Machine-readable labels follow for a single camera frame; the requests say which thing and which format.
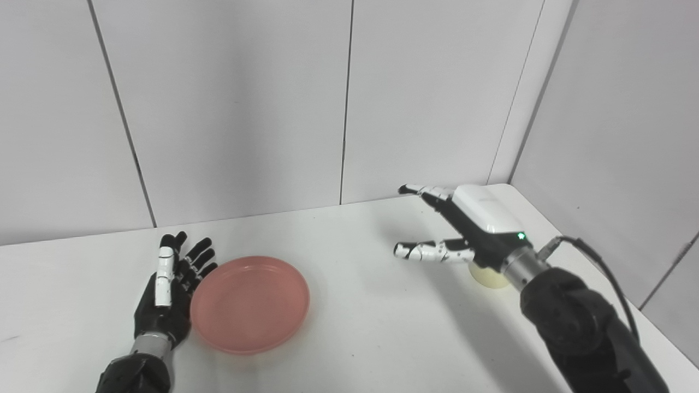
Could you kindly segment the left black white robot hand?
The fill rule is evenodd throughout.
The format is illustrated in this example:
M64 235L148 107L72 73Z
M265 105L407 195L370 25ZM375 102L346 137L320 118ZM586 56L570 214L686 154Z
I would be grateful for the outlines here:
M148 279L133 315L135 338L157 334L166 338L174 349L189 336L190 306L195 290L218 266L213 261L215 251L211 238L198 241L182 254L187 237L181 231L176 235L165 234L160 239L156 271Z

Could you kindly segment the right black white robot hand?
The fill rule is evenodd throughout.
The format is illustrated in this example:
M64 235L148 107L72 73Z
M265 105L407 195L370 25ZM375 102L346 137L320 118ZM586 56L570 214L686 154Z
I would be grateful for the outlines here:
M459 238L397 243L394 256L419 261L473 261L479 268L503 271L507 257L532 248L524 226L485 186L465 184L455 189L404 184L399 194L419 196L439 213Z

